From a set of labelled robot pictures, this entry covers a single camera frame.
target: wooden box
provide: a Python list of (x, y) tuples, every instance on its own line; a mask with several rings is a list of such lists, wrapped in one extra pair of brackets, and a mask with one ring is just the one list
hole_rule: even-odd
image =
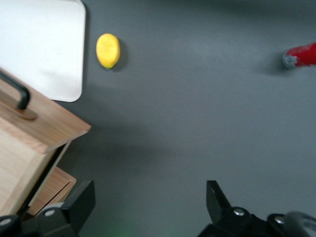
[(70, 142), (90, 129), (86, 122), (25, 86), (31, 100), (22, 115), (30, 112), (36, 119), (24, 119), (9, 109), (18, 103), (20, 94), (0, 79), (0, 216), (15, 214), (28, 204)]

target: light wood panel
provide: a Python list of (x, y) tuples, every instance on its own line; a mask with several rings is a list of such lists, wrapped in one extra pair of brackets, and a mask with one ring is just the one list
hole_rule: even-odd
[[(90, 129), (90, 125), (77, 116), (29, 86), (25, 86), (31, 93), (28, 108), (37, 113), (38, 118), (26, 120), (0, 106), (1, 130), (18, 138), (40, 154), (44, 154), (76, 139)], [(18, 92), (2, 80), (0, 80), (0, 90), (16, 101), (20, 99)]]
[(16, 213), (54, 151), (39, 154), (0, 130), (0, 216)]

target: drawer handle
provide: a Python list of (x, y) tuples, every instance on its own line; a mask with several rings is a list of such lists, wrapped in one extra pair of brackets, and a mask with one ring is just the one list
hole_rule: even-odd
[(21, 101), (17, 104), (16, 109), (25, 110), (31, 99), (31, 94), (29, 90), (24, 85), (14, 80), (13, 78), (11, 78), (9, 75), (7, 75), (1, 70), (0, 70), (0, 76), (3, 81), (5, 81), (9, 85), (17, 89), (21, 94)]

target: wooden lid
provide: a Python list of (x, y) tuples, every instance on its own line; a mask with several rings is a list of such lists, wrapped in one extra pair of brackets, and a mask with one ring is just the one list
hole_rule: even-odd
[[(8, 132), (32, 149), (44, 154), (76, 139), (91, 128), (89, 124), (62, 106), (13, 75), (10, 76), (28, 88), (31, 93), (28, 110), (36, 113), (37, 118), (24, 119), (0, 105), (0, 130)], [(16, 101), (17, 104), (20, 95), (15, 88), (0, 79), (0, 99), (3, 98), (7, 98), (8, 101)]]

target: screw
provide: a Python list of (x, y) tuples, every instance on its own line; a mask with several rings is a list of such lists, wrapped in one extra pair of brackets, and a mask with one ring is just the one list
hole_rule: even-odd
[(11, 222), (10, 218), (6, 218), (2, 221), (0, 221), (0, 226), (5, 226), (6, 224), (9, 224)]
[(55, 211), (54, 210), (49, 210), (49, 211), (47, 211), (47, 212), (45, 212), (45, 216), (51, 216), (52, 214), (54, 214), (55, 213)]
[(237, 216), (243, 216), (245, 214), (245, 212), (241, 209), (241, 208), (236, 208), (234, 209), (234, 213), (237, 215)]
[(284, 218), (282, 216), (276, 216), (275, 221), (280, 225), (284, 224)]

